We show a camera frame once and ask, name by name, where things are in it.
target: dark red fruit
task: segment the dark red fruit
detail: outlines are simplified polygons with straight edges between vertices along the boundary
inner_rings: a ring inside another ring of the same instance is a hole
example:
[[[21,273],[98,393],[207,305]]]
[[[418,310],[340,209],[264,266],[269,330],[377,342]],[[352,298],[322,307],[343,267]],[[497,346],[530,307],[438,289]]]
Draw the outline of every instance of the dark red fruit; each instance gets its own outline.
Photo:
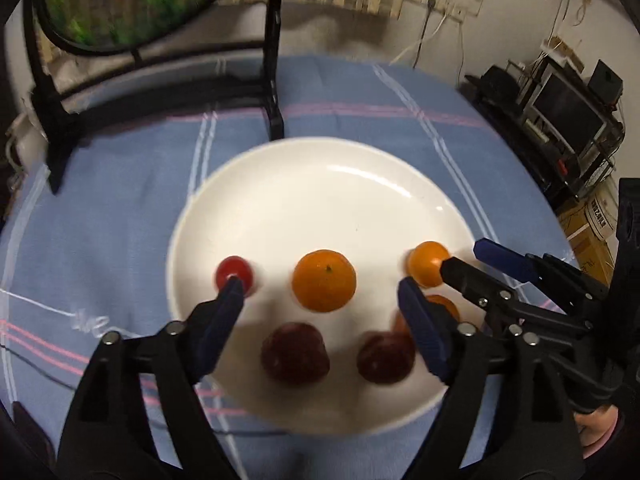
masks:
[[[316,383],[329,373],[329,356],[318,329],[307,323],[285,323],[262,343],[262,366],[289,386]]]
[[[358,352],[358,371],[370,383],[395,384],[415,363],[415,345],[407,334],[375,332]]]
[[[215,282],[218,290],[226,285],[229,278],[237,276],[244,287],[244,295],[248,296],[254,286],[254,272],[249,262],[240,256],[229,256],[222,260],[216,269]]]

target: red cherry tomato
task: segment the red cherry tomato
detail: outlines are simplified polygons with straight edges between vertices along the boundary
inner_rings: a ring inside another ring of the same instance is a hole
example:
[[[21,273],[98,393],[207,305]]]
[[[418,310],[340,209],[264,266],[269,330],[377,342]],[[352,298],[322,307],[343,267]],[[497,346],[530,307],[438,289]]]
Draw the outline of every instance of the red cherry tomato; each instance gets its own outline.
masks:
[[[229,256],[222,260],[215,275],[218,290],[222,290],[232,276],[240,279],[242,286],[244,286],[244,295],[248,296],[254,286],[254,272],[251,270],[249,262],[240,256]]]

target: bed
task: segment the bed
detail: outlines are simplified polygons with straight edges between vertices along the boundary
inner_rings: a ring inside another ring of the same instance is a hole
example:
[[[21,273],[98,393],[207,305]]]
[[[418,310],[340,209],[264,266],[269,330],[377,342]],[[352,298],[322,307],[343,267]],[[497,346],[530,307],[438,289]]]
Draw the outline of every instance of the bed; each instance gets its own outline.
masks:
[[[200,60],[117,78],[79,96],[76,107],[203,70],[250,72],[256,63]],[[433,180],[475,238],[575,264],[516,156],[444,83],[402,67],[325,57],[280,59],[277,83],[286,137],[340,137],[389,152]],[[47,167],[31,171],[0,243],[0,337],[9,350],[1,352],[0,400],[19,400],[54,445],[98,338],[108,330],[148,335],[170,320],[164,264],[178,215],[220,165],[269,141],[263,115],[261,108],[211,109],[95,136],[71,156],[56,196]],[[555,308],[529,285],[518,291]],[[482,455],[498,381],[487,383],[465,463]],[[144,394],[160,455],[176,463],[152,381]],[[386,433],[319,438],[269,427],[215,385],[200,384],[198,394],[236,471],[252,480],[400,478],[437,410]]]

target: plate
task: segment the plate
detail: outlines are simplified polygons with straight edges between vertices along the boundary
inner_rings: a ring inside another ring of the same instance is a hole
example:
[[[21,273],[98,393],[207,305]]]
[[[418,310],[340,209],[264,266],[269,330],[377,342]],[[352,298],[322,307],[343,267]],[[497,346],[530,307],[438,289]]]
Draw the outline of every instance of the plate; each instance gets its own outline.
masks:
[[[409,250],[437,240],[466,261],[473,237],[464,219],[427,177],[402,160],[338,139],[290,139],[236,156],[212,174],[187,204],[169,248],[166,277],[172,316],[185,319],[217,294],[216,267],[238,254],[254,266],[259,286],[222,353],[214,379],[244,409],[285,430],[311,434],[370,433],[411,421],[438,402],[444,385],[418,356],[393,386],[361,378],[356,355],[363,334],[389,330],[396,288]],[[300,307],[290,277],[305,254],[331,249],[357,273],[342,309],[316,314]],[[447,285],[463,319],[480,326],[484,312]],[[260,365],[263,340],[287,321],[313,324],[331,359],[327,377],[288,388]]]

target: computer monitor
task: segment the computer monitor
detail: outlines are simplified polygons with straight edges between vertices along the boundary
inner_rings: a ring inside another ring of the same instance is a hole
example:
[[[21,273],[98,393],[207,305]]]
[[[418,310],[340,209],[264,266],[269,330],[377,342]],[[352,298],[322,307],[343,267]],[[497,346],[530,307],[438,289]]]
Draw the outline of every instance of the computer monitor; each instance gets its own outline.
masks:
[[[580,155],[606,126],[580,94],[553,72],[533,101],[532,108],[576,155]]]

